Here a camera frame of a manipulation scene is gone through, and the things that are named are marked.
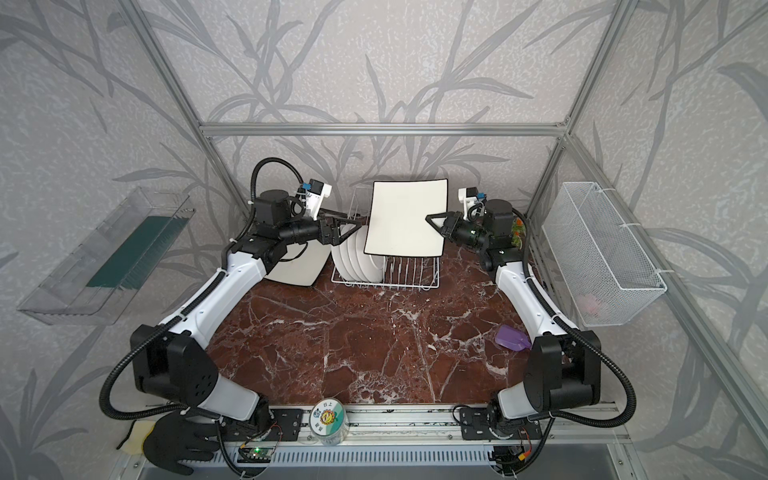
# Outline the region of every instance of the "wire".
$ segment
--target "wire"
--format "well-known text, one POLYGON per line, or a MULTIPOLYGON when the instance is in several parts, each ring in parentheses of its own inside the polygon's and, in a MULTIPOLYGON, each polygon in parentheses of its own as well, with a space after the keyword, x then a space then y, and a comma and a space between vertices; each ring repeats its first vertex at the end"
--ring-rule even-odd
MULTIPOLYGON (((528 439, 528 451, 522 453, 523 458, 526 458, 531 454, 531 451, 533 450, 533 444, 531 444, 531 436, 528 434, 528 430, 526 429, 520 429, 520 430, 525 432, 525 438, 528 439)), ((523 439, 520 438, 520 445, 522 445, 522 443, 523 443, 523 439)))
POLYGON ((256 478, 259 475, 258 473, 255 475, 246 475, 245 470, 235 465, 235 462, 232 461, 230 454, 227 453, 227 447, 224 444, 224 433, 221 431, 221 422, 218 420, 216 421, 216 438, 219 440, 219 451, 221 452, 221 457, 224 459, 224 463, 227 464, 227 467, 230 468, 232 473, 240 478, 256 478))
MULTIPOLYGON (((531 230, 528 228, 525 215, 523 215, 519 210, 512 208, 512 213, 518 216, 520 220, 523 223, 523 227, 525 228, 526 234, 530 233, 531 230)), ((628 422, 629 419, 632 418, 634 415, 635 409, 637 408, 637 396, 634 393, 634 387, 632 386, 632 382, 630 382, 627 375, 621 371, 618 365, 611 360, 605 353, 603 353, 600 349, 592 345, 588 340, 586 340, 581 333, 568 325, 549 305, 549 302, 547 302, 544 298, 544 296, 541 294, 541 291, 536 286, 536 282, 534 282, 532 276, 533 272, 528 264, 528 258, 531 254, 531 243, 528 242, 528 239, 523 236, 522 238, 522 250, 523 250, 523 268, 528 270, 528 273, 531 275, 526 275, 526 282, 528 283, 528 287, 533 292, 534 296, 538 300, 538 302, 541 304, 542 307, 544 307, 544 310, 547 312, 547 314, 554 320, 554 322, 562 328, 571 338, 578 343, 579 345, 583 346, 585 349, 588 349, 590 352, 596 355, 597 358, 600 359, 600 361, 608 367, 610 371, 614 375, 616 375, 616 378, 621 383, 621 386, 624 387, 624 392, 627 395, 627 405, 624 406, 624 411, 622 411, 619 415, 616 415, 612 419, 590 419, 588 417, 584 417, 581 415, 576 415, 574 413, 570 412, 563 412, 562 410, 554 410, 553 412, 550 412, 550 414, 553 417, 559 417, 561 419, 570 420, 572 422, 581 423, 582 425, 589 425, 591 427, 597 427, 600 429, 612 429, 615 427, 618 427, 619 425, 623 425, 624 423, 628 422)))
POLYGON ((467 210, 467 220, 469 220, 470 222, 475 222, 475 220, 479 219, 482 212, 478 211, 478 210, 480 210, 484 206, 485 206, 485 202, 482 202, 482 201, 472 205, 469 208, 469 210, 467 210), (478 215, 477 215, 477 217, 473 217, 472 215, 476 211, 478 212, 478 215))
POLYGON ((469 405, 464 405, 463 403, 459 403, 458 405, 454 405, 454 406, 453 406, 453 408, 451 409, 451 416, 453 417, 453 421, 454 421, 454 422, 456 422, 456 425, 461 425, 461 424, 462 424, 462 423, 461 423, 461 422, 460 422, 460 421, 459 421, 459 420, 456 418, 456 409, 460 409, 460 408, 462 408, 462 407, 463 407, 463 408, 467 408, 467 409, 470 409, 470 408, 471 408, 471 406, 469 406, 469 405))
MULTIPOLYGON (((528 468, 531 465, 533 465, 533 462, 536 461, 538 456, 541 454, 541 451, 544 450, 544 445, 545 445, 545 443, 547 443, 547 439, 549 439, 549 432, 551 432, 552 426, 554 426, 554 419, 551 419, 549 421, 549 423, 547 424, 546 430, 544 430, 544 433, 541 434, 541 440, 539 440, 538 445, 536 445, 536 451, 533 452, 532 455, 528 456, 525 459, 525 461, 523 462, 523 466, 522 467, 520 467, 518 470, 512 470, 512 475, 504 475, 505 477, 514 476, 515 478, 517 478, 518 473, 523 472, 526 468, 528 468)), ((499 465, 514 465, 514 464, 519 463, 519 462, 516 462, 514 460, 512 460, 510 462, 500 462, 500 461, 497 460, 496 463, 498 463, 499 465)))
POLYGON ((290 262, 290 261, 293 261, 293 260, 295 260, 295 259, 297 259, 297 258, 301 257, 301 256, 304 254, 304 252, 306 252, 306 248, 307 248, 308 246, 309 246, 309 244, 308 244, 308 243, 305 243, 305 244, 304 244, 304 248, 303 248, 303 249, 301 249, 301 251, 299 252, 299 254, 298 254, 298 255, 296 255, 294 258, 281 258, 280 260, 278 260, 278 262, 290 262))
MULTIPOLYGON (((251 203, 256 201, 256 180, 259 177, 259 172, 261 171, 262 167, 267 164, 281 164, 285 167, 288 167, 289 170, 293 173, 293 175, 296 177, 296 179, 299 181, 299 190, 303 190, 303 187, 301 185, 304 184, 304 179, 301 177, 301 174, 299 171, 291 164, 283 160, 282 158, 278 157, 267 157, 262 159, 256 166, 253 168, 253 171, 250 174, 250 201, 251 203)), ((239 234, 235 237, 236 241, 240 241, 241 238, 245 236, 246 233, 250 230, 250 228, 253 226, 253 222, 256 220, 256 207, 254 205, 250 206, 250 213, 248 215, 248 220, 246 221, 245 225, 243 226, 243 229, 240 231, 239 234)))
MULTIPOLYGON (((270 163, 278 163, 282 164, 291 170, 293 174, 296 176, 296 179, 299 181, 299 185, 303 185, 304 180, 301 177, 301 174, 299 171, 291 164, 289 164, 287 161, 283 160, 282 158, 278 157, 268 157, 264 158, 262 161, 260 161, 256 166, 253 168, 253 172, 250 176, 250 199, 251 202, 256 200, 256 180, 259 177, 259 171, 261 168, 270 163)), ((104 380, 104 384, 101 386, 101 391, 99 392, 98 397, 98 404, 101 411, 109 418, 115 419, 115 420, 138 420, 138 419, 144 419, 153 415, 158 415, 161 413, 168 413, 173 412, 176 410, 183 410, 186 409, 187 406, 180 404, 180 403, 168 403, 163 406, 155 407, 153 409, 145 409, 140 410, 138 412, 122 412, 121 410, 117 410, 115 407, 113 407, 112 402, 110 400, 110 396, 112 393, 112 388, 114 387, 114 384, 117 382, 118 377, 122 372, 126 369, 126 367, 133 362, 134 358, 141 353, 144 349, 146 349, 152 342, 156 341, 157 339, 161 338, 165 333, 167 333, 170 329, 174 328, 174 326, 179 323, 182 319, 185 319, 187 315, 189 315, 194 309, 197 308, 198 305, 200 305, 203 300, 205 300, 211 292, 213 292, 216 287, 219 286, 219 284, 224 280, 224 277, 227 275, 226 270, 228 266, 228 255, 229 252, 232 250, 232 248, 239 242, 243 236, 248 233, 251 226, 253 225, 253 222, 256 217, 256 208, 251 205, 250 208, 250 215, 248 217, 248 220, 243 227, 243 229, 240 231, 239 234, 234 238, 234 242, 230 242, 221 252, 221 269, 224 271, 220 271, 214 279, 208 284, 208 286, 200 292, 200 295, 194 297, 188 304, 185 306, 181 312, 180 315, 176 315, 174 318, 170 319, 166 323, 163 323, 162 325, 158 326, 158 328, 155 329, 155 331, 152 332, 146 339, 144 339, 143 342, 141 342, 138 346, 136 346, 134 349, 132 349, 126 356, 123 357, 120 362, 114 368, 112 371, 107 375, 107 378, 104 380)), ((190 411, 192 413, 198 414, 198 415, 205 415, 210 416, 210 413, 196 408, 190 408, 190 411)))

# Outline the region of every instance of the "gray wall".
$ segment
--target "gray wall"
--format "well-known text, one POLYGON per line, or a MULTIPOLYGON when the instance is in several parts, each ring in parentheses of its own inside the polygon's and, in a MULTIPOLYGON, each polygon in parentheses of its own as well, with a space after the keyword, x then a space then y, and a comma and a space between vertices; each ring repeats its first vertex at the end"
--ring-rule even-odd
MULTIPOLYGON (((558 122, 612 1, 141 0, 204 121, 558 122)), ((235 177, 276 154, 335 187, 447 177, 525 208, 550 138, 218 138, 235 177)), ((293 187, 278 169, 264 184, 293 187)))
MULTIPOLYGON (((0 2, 0 477, 107 478, 128 424, 97 405, 140 323, 218 267, 239 227, 175 103, 112 2, 0 2), (113 326, 47 326, 16 306, 136 186, 197 212, 113 326)), ((128 373, 114 402, 137 409, 128 373)))
MULTIPOLYGON (((641 5, 575 127, 764 392, 767 41, 765 1, 641 5)), ((584 180, 568 156, 558 174, 553 191, 584 180)), ((768 478, 768 459, 663 297, 597 333, 637 390, 627 428, 650 478, 768 478)), ((624 394, 609 383, 604 398, 624 394)))

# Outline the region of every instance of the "white plate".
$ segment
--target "white plate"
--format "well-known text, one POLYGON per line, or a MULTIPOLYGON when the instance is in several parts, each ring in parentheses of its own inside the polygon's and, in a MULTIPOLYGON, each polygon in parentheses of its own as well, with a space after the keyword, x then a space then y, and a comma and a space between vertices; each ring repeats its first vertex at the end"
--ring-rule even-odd
POLYGON ((360 263, 360 269, 366 275, 369 282, 381 283, 381 281, 384 280, 384 263, 386 262, 386 257, 369 255, 363 252, 366 246, 366 238, 368 237, 368 225, 360 227, 360 230, 357 230, 355 235, 357 260, 360 263))
POLYGON ((349 265, 352 267, 352 269, 349 271, 350 273, 354 272, 356 276, 360 277, 361 282, 370 282, 371 280, 368 280, 368 277, 362 272, 362 269, 360 268, 360 262, 357 260, 357 234, 360 233, 360 230, 357 230, 355 233, 352 234, 351 237, 346 239, 346 242, 342 243, 342 249, 341 249, 341 255, 344 257, 344 247, 346 247, 346 255, 347 260, 349 260, 349 265))
MULTIPOLYGON (((341 228, 341 233, 346 233, 347 230, 352 228, 352 225, 345 225, 341 228)), ((359 282, 360 280, 356 279, 354 276, 352 276, 349 273, 349 270, 347 269, 344 257, 341 254, 341 247, 344 247, 344 245, 337 245, 335 247, 331 247, 331 257, 333 257, 333 264, 336 265, 336 269, 339 271, 339 275, 344 280, 347 280, 348 282, 359 282)))
MULTIPOLYGON (((289 245, 288 253, 283 258, 294 258, 303 248, 304 245, 297 243, 289 245)), ((317 280, 330 253, 330 245, 312 240, 301 257, 290 262, 279 262, 264 278, 289 285, 310 286, 317 280)))
POLYGON ((365 253, 440 257, 444 240, 425 217, 448 209, 448 180, 373 182, 365 253))

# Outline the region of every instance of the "marble countertop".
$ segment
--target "marble countertop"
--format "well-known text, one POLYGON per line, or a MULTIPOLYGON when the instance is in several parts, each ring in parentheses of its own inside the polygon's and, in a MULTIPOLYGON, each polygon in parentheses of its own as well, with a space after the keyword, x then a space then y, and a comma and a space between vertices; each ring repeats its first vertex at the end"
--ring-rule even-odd
POLYGON ((329 259, 312 287, 254 287, 208 346, 222 375, 273 405, 487 402, 522 381, 528 351, 493 338, 525 328, 475 254, 447 243, 430 291, 344 286, 332 271, 329 259))

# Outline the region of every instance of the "purple object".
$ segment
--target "purple object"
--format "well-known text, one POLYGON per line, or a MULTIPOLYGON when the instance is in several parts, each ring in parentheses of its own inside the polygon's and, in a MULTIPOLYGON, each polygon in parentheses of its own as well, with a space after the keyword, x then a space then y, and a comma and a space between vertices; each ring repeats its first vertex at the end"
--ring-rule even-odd
POLYGON ((531 348, 531 340, 528 339, 528 336, 520 330, 513 329, 509 325, 502 325, 502 327, 498 329, 494 341, 499 345, 516 352, 531 348))

